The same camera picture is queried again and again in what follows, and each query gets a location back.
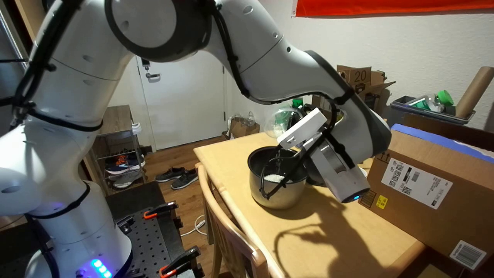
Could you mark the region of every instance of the wooden table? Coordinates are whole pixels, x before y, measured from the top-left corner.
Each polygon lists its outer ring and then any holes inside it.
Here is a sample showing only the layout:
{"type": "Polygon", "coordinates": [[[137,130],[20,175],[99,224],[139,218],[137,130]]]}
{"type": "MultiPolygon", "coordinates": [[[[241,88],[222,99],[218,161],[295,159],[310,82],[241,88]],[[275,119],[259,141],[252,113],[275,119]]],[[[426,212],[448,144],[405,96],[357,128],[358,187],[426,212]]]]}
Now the wooden table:
{"type": "Polygon", "coordinates": [[[289,210],[266,210],[250,196],[249,155],[275,139],[258,133],[195,149],[273,277],[398,277],[425,246],[358,203],[340,204],[327,187],[306,189],[289,210]]]}

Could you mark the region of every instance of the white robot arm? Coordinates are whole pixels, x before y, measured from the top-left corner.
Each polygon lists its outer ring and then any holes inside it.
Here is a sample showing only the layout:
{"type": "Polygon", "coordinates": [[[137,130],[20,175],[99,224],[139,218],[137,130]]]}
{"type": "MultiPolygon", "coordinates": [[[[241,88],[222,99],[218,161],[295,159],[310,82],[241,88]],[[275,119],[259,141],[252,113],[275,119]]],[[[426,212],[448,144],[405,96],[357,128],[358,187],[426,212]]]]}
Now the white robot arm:
{"type": "Polygon", "coordinates": [[[340,124],[315,111],[279,144],[306,150],[340,201],[367,189],[355,164],[386,150],[388,127],[323,57],[289,45],[256,0],[57,0],[14,98],[12,130],[0,138],[0,215],[26,215],[53,241],[26,277],[97,275],[88,271],[96,258],[105,275],[125,274],[131,243],[77,166],[133,54],[168,62],[196,51],[216,56],[258,104],[334,101],[340,124]]]}

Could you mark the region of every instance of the wall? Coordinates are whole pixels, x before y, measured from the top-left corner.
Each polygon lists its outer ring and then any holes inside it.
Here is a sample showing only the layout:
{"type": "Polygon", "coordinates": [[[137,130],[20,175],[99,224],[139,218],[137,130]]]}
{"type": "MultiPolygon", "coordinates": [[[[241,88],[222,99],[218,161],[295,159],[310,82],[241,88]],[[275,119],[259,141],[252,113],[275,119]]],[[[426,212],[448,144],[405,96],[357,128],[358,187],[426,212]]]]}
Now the wall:
{"type": "MultiPolygon", "coordinates": [[[[296,19],[293,0],[261,3],[293,47],[313,50],[334,67],[384,71],[397,82],[389,88],[389,104],[443,88],[457,104],[479,68],[494,67],[493,14],[296,19]]],[[[477,104],[471,127],[485,127],[493,102],[494,85],[477,104]]]]}

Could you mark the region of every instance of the chair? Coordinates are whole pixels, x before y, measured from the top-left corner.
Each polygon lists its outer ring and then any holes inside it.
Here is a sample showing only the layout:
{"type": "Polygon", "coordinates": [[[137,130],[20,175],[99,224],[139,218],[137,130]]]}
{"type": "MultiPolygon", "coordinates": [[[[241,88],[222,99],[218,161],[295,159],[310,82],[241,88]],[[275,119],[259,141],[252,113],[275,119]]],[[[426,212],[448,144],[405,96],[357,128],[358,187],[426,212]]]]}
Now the chair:
{"type": "Polygon", "coordinates": [[[238,277],[267,278],[267,263],[263,252],[249,243],[247,237],[232,223],[213,196],[207,172],[202,164],[196,164],[199,184],[204,195],[205,220],[208,235],[215,244],[213,274],[219,275],[222,260],[229,272],[238,277]]]}

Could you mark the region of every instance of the cardboard box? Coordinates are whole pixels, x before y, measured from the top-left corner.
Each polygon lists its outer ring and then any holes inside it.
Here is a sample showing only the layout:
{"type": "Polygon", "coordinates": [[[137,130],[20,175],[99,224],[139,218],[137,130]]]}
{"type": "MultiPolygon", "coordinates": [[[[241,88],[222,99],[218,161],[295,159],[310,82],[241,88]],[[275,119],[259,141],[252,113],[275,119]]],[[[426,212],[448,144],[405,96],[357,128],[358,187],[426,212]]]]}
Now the cardboard box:
{"type": "MultiPolygon", "coordinates": [[[[469,128],[429,127],[469,138],[469,128]]],[[[438,135],[394,125],[389,150],[374,159],[371,192],[361,204],[476,271],[494,254],[494,158],[438,135]]],[[[474,139],[494,149],[491,133],[476,132],[474,139]]]]}

